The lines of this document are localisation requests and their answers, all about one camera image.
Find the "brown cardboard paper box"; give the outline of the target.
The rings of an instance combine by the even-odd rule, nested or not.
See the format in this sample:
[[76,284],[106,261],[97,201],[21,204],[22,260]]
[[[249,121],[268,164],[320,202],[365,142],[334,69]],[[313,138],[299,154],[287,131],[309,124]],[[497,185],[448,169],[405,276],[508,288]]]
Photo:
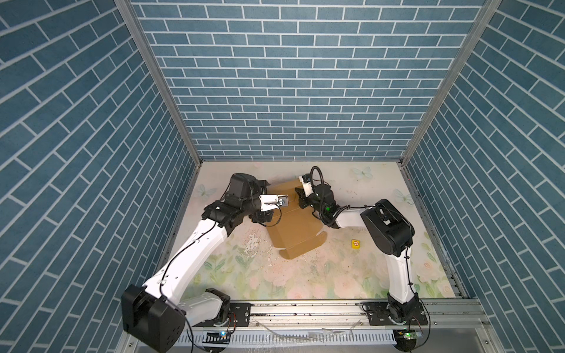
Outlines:
[[322,222],[311,214],[313,209],[299,206],[296,188],[303,189],[298,179],[268,187],[271,194],[288,196],[289,206],[281,208],[282,220],[275,227],[267,228],[273,247],[280,250],[280,256],[285,260],[304,255],[322,246],[328,239]]

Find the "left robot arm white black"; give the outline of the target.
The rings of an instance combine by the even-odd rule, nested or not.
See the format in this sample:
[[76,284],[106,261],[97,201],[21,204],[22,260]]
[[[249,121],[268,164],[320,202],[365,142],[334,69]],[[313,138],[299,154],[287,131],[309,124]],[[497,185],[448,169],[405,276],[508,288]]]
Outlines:
[[143,285],[130,285],[122,294],[125,332],[156,352],[167,352],[183,332],[192,338],[193,326],[210,322],[229,326],[230,297],[214,288],[181,303],[182,295],[215,249],[244,218],[270,222],[275,210],[288,206],[286,195],[269,194],[266,180],[233,174],[220,199],[204,208],[202,219],[181,248]]

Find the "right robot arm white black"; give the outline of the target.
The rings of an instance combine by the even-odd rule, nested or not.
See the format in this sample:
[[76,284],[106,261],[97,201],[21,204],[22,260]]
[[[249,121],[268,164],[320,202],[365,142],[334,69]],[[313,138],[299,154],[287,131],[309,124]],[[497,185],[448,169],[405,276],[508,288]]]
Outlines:
[[299,206],[302,209],[312,208],[313,215],[325,226],[333,229],[364,228],[369,233],[376,247],[385,254],[389,276],[389,318],[395,324],[408,323],[420,305],[411,268],[411,247],[415,236],[413,225],[387,199],[363,207],[339,206],[329,185],[313,187],[308,182],[295,191]]

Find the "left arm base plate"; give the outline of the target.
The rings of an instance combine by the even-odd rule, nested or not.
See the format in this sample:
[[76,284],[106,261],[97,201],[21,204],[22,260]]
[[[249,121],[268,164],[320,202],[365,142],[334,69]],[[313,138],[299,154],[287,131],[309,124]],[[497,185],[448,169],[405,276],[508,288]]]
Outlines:
[[196,323],[190,320],[192,327],[220,327],[240,328],[248,327],[250,324],[252,304],[250,302],[231,302],[229,307],[222,305],[219,312],[214,314],[211,319]]

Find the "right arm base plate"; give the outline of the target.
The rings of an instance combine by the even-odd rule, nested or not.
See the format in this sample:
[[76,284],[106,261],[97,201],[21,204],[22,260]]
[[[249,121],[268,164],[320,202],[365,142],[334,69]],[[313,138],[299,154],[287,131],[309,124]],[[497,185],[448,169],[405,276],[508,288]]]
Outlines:
[[419,299],[412,298],[405,304],[395,299],[387,302],[362,302],[360,308],[371,326],[408,325],[429,323],[428,315]]

